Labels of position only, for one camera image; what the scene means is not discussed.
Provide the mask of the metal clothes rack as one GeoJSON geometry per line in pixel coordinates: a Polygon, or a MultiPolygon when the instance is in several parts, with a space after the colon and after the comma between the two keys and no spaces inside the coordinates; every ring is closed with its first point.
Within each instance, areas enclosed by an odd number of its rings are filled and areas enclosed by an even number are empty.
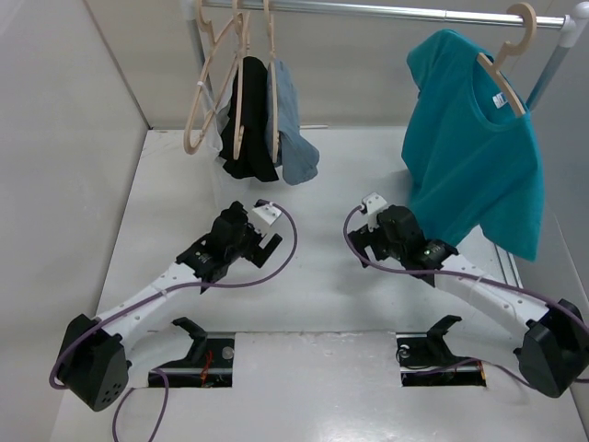
{"type": "MultiPolygon", "coordinates": [[[[192,47],[199,64],[204,63],[201,32],[206,31],[202,6],[230,8],[230,1],[182,1],[182,15],[191,26],[192,47]]],[[[497,27],[522,27],[521,13],[486,13],[455,11],[449,9],[418,8],[409,6],[378,6],[359,3],[333,1],[271,1],[272,12],[324,14],[332,16],[379,17],[400,20],[440,22],[448,24],[468,24],[497,27]]],[[[549,57],[542,73],[535,83],[526,101],[526,106],[533,110],[545,93],[549,83],[558,72],[569,50],[580,39],[588,27],[588,3],[577,4],[569,15],[563,17],[538,17],[538,29],[553,29],[560,33],[558,44],[549,57]]]]}

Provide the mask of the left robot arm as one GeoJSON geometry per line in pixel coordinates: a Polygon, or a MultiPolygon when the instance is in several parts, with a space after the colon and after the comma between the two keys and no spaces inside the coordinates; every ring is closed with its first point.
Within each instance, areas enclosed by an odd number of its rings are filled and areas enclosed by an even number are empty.
{"type": "Polygon", "coordinates": [[[49,375],[56,390],[70,390],[92,411],[111,406],[128,384],[138,362],[133,351],[143,339],[167,327],[183,330],[173,354],[185,365],[205,355],[206,331],[188,317],[190,290],[223,288],[229,267],[243,259],[261,268],[282,242],[271,227],[284,210],[257,201],[247,210],[233,202],[208,233],[180,253],[169,267],[135,296],[90,318],[80,314],[66,328],[49,375]]]}

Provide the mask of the beige hanger with blue shirt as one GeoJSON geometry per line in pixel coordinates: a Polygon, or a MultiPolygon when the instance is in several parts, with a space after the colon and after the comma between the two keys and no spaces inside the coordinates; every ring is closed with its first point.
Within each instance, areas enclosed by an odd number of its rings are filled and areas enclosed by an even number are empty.
{"type": "Polygon", "coordinates": [[[278,92],[276,79],[276,47],[274,39],[274,21],[269,0],[263,0],[263,12],[267,21],[269,41],[269,73],[271,75],[271,160],[275,164],[278,159],[280,135],[278,130],[278,92]]]}

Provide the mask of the white sheer hanging garment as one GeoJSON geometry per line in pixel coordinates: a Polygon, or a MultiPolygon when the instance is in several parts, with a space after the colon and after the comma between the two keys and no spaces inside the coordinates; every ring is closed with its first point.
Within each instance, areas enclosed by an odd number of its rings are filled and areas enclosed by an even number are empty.
{"type": "Polygon", "coordinates": [[[204,133],[203,143],[208,147],[215,155],[219,155],[223,149],[223,141],[221,137],[222,131],[226,128],[229,122],[229,109],[232,97],[232,88],[227,87],[226,90],[221,94],[219,106],[214,106],[215,101],[213,100],[209,89],[202,82],[199,81],[197,85],[201,91],[201,103],[200,106],[203,113],[214,110],[214,116],[209,128],[204,133]]]}

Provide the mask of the teal t shirt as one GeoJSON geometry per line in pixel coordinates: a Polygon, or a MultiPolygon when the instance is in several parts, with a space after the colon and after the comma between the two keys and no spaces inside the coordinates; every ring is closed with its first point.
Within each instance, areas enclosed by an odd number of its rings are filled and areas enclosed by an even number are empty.
{"type": "Polygon", "coordinates": [[[479,64],[482,51],[442,29],[407,57],[418,89],[401,154],[412,178],[409,207],[429,238],[456,246],[480,227],[532,262],[545,200],[535,129],[479,64]]]}

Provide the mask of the beige hanger with black shirt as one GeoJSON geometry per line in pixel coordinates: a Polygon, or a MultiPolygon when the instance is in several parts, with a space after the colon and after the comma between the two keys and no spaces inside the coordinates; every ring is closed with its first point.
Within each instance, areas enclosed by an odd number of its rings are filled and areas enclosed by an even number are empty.
{"type": "Polygon", "coordinates": [[[244,92],[244,59],[248,55],[249,42],[249,12],[242,12],[240,10],[240,2],[234,0],[232,2],[233,19],[236,25],[236,34],[238,36],[237,48],[237,93],[236,96],[236,113],[235,113],[235,127],[234,127],[234,141],[233,154],[234,160],[238,160],[240,156],[240,149],[243,141],[245,127],[242,125],[242,109],[243,109],[243,92],[244,92]]]}

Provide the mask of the black hanging shirt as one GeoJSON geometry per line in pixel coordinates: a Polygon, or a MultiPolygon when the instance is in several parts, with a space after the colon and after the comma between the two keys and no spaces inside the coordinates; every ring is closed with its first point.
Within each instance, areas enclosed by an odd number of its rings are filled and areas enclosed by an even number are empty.
{"type": "Polygon", "coordinates": [[[256,178],[261,182],[277,181],[278,175],[271,160],[265,139],[268,121],[267,74],[264,63],[253,56],[243,59],[243,90],[240,124],[244,133],[238,159],[233,158],[235,122],[237,112],[238,76],[233,82],[228,112],[229,121],[221,133],[225,160],[224,170],[233,178],[256,178]]]}

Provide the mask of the light blue hanging shirt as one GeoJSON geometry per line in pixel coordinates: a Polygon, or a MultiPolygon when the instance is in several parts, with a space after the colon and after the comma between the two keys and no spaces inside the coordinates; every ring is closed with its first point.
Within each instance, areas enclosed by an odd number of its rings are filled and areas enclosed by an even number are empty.
{"type": "Polygon", "coordinates": [[[288,66],[275,60],[279,150],[275,167],[283,168],[284,181],[292,186],[318,174],[319,151],[300,133],[298,96],[288,66]]]}

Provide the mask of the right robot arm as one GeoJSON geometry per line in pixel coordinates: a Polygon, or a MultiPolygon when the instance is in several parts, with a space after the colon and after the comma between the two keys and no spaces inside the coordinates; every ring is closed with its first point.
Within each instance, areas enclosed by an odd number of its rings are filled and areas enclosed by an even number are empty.
{"type": "Polygon", "coordinates": [[[559,398],[582,381],[588,368],[588,326],[573,303],[491,278],[456,247],[426,238],[405,206],[365,202],[352,212],[368,219],[356,230],[342,230],[363,267],[385,271],[383,262],[394,259],[400,265],[397,274],[463,300],[520,338],[514,349],[518,370],[538,392],[559,398]]]}

